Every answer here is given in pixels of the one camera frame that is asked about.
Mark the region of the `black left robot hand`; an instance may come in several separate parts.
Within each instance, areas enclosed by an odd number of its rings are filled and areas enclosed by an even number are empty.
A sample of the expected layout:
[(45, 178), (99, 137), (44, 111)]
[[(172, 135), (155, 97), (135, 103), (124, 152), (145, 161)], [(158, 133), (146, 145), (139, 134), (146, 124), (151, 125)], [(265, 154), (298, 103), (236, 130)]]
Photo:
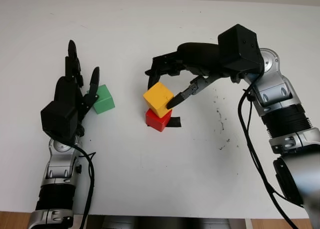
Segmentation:
[(62, 115), (66, 118), (65, 125), (68, 128), (61, 135), (69, 138), (74, 135), (82, 137), (85, 134), (82, 121), (99, 99), (100, 68), (98, 66), (94, 68), (89, 83), (89, 91), (82, 94), (81, 88), (84, 86), (84, 79), (81, 74), (77, 47), (73, 40), (68, 42), (67, 52), (65, 75), (60, 77), (56, 84), (54, 101), (64, 104)]

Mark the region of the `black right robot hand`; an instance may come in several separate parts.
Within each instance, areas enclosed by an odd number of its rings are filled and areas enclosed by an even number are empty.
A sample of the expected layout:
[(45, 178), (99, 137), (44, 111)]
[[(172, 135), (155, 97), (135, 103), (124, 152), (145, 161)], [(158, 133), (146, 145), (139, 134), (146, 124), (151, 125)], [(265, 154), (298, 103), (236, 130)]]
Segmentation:
[(221, 78), (230, 78), (233, 83), (239, 83), (241, 73), (225, 68), (220, 62), (219, 46), (212, 43), (186, 42), (179, 45), (176, 51), (156, 56), (145, 74), (149, 76), (150, 89), (163, 75), (171, 77), (180, 75), (186, 70), (196, 75), (184, 91), (178, 93), (166, 104), (167, 109), (179, 105), (189, 96), (198, 94), (210, 84)]

